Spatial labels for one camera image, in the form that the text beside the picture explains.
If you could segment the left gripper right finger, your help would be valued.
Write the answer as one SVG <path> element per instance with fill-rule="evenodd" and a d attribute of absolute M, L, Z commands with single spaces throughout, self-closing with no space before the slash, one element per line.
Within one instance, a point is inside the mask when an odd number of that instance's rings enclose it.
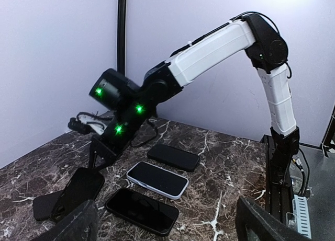
<path fill-rule="evenodd" d="M 235 225 L 238 240 L 310 240 L 244 197 L 237 202 Z"/>

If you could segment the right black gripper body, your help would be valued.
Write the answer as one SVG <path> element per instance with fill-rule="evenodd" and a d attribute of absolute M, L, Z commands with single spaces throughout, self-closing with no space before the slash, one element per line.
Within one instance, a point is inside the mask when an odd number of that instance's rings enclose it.
<path fill-rule="evenodd" d="M 98 154 L 98 157 L 103 160 L 102 164 L 98 166 L 95 164 L 95 168 L 106 168 L 112 166 L 120 158 L 128 146 L 129 143 L 121 148 L 108 145 L 106 142 L 101 140 L 100 136 L 93 135 L 91 137 L 90 149 L 95 150 Z"/>

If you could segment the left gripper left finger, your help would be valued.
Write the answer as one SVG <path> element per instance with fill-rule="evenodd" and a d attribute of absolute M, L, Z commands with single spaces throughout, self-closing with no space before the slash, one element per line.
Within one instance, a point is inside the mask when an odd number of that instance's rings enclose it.
<path fill-rule="evenodd" d="M 34 240 L 97 240 L 98 226 L 97 205 L 93 200 L 87 200 Z"/>

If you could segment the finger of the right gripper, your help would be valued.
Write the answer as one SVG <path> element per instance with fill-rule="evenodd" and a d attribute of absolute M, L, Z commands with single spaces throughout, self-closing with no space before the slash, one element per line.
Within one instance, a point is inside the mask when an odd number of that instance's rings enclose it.
<path fill-rule="evenodd" d="M 88 161 L 88 168 L 89 169 L 94 169 L 96 160 L 97 160 L 98 154 L 95 150 L 90 150 L 89 154 L 89 161 Z"/>

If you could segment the pink phone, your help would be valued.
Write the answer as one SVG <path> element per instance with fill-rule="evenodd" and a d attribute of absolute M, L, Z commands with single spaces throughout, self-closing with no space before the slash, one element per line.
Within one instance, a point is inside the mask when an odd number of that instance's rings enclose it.
<path fill-rule="evenodd" d="M 108 212 L 158 236 L 168 236 L 179 210 L 128 188 L 118 189 L 105 203 Z"/>

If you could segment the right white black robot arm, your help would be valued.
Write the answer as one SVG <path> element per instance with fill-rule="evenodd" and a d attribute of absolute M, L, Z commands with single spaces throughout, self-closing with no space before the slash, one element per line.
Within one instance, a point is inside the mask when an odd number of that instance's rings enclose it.
<path fill-rule="evenodd" d="M 112 164 L 127 148 L 158 104 L 172 98 L 210 68 L 244 51 L 262 81 L 271 114 L 275 151 L 270 162 L 272 183 L 289 186 L 288 168 L 298 153 L 299 128 L 292 106 L 288 46 L 277 26 L 257 12 L 239 14 L 222 26 L 174 51 L 150 69 L 142 85 L 107 69 L 90 96 L 114 112 L 102 135 L 92 138 L 90 166 L 101 157 Z"/>

